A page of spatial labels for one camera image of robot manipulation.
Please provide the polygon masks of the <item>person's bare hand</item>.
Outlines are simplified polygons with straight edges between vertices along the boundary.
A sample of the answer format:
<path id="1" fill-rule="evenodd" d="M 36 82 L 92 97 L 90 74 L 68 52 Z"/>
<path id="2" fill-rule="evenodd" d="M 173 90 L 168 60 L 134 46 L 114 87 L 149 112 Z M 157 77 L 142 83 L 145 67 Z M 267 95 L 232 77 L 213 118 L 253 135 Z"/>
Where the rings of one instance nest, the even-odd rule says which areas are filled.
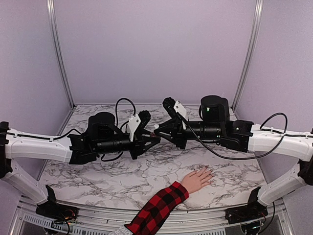
<path id="1" fill-rule="evenodd" d="M 191 194 L 210 185 L 212 178 L 212 170 L 204 167 L 199 171 L 193 171 L 185 175 L 180 184 Z"/>

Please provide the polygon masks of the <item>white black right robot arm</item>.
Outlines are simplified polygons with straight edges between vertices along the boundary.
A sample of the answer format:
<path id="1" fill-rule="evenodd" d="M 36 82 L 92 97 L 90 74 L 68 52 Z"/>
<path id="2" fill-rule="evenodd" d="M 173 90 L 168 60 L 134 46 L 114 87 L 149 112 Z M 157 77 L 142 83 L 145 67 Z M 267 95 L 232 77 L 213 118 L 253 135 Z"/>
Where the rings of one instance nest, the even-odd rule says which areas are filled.
<path id="1" fill-rule="evenodd" d="M 298 163 L 283 176 L 250 193 L 248 203 L 242 209 L 246 219 L 253 219 L 261 212 L 261 207 L 313 184 L 312 133 L 277 130 L 245 120 L 231 121 L 228 100 L 217 95 L 201 99 L 200 121 L 189 121 L 185 107 L 171 97 L 164 99 L 163 107 L 171 118 L 155 125 L 154 134 L 180 149 L 185 149 L 188 140 L 197 140 L 201 144 L 214 141 L 239 152 L 261 152 L 260 158 L 276 153 L 298 159 Z"/>

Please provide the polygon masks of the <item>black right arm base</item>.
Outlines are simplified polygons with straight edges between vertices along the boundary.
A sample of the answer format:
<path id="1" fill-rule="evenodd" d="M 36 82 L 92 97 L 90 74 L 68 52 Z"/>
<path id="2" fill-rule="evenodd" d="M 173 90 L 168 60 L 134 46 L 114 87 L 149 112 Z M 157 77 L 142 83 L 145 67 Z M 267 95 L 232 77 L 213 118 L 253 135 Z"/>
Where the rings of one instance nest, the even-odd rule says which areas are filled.
<path id="1" fill-rule="evenodd" d="M 267 206 L 258 202 L 258 192 L 260 189 L 260 187 L 257 187 L 252 190 L 246 205 L 225 210 L 225 219 L 229 224 L 246 222 L 268 215 Z"/>

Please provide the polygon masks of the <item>red black plaid sleeve forearm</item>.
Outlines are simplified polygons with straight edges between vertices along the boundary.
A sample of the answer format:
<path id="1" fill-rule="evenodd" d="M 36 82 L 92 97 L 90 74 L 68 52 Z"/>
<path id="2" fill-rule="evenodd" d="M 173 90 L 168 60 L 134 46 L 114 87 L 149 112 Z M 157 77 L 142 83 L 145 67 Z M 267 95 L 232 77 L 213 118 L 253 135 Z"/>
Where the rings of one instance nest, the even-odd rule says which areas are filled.
<path id="1" fill-rule="evenodd" d="M 169 187 L 158 191 L 134 219 L 124 226 L 134 235 L 154 235 L 173 209 L 188 197 L 188 191 L 180 183 L 174 182 Z"/>

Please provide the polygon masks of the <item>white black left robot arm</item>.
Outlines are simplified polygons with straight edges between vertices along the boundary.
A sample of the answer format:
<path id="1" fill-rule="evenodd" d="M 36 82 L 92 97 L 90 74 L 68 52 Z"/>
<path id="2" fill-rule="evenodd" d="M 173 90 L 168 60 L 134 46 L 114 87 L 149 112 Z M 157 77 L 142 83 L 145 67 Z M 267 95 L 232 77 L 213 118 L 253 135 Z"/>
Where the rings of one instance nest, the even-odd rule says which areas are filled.
<path id="1" fill-rule="evenodd" d="M 88 119 L 88 127 L 81 134 L 64 136 L 40 136 L 25 134 L 0 123 L 0 178 L 29 197 L 50 217 L 57 218 L 62 207 L 56 203 L 54 191 L 40 184 L 22 169 L 16 159 L 30 158 L 54 160 L 70 165 L 84 165 L 109 153 L 128 151 L 133 160 L 160 143 L 145 129 L 151 119 L 148 111 L 130 117 L 127 132 L 115 125 L 115 117 L 109 112 L 97 113 Z"/>

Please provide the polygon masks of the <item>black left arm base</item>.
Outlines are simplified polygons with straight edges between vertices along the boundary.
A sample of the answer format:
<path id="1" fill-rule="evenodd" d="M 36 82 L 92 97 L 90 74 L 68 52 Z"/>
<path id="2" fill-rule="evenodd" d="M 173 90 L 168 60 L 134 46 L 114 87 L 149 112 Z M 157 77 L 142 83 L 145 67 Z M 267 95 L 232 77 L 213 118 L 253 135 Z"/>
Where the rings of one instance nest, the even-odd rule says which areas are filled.
<path id="1" fill-rule="evenodd" d="M 36 214 L 56 219 L 57 221 L 74 222 L 77 218 L 78 208 L 57 203 L 55 193 L 50 186 L 46 186 L 47 201 L 37 205 Z"/>

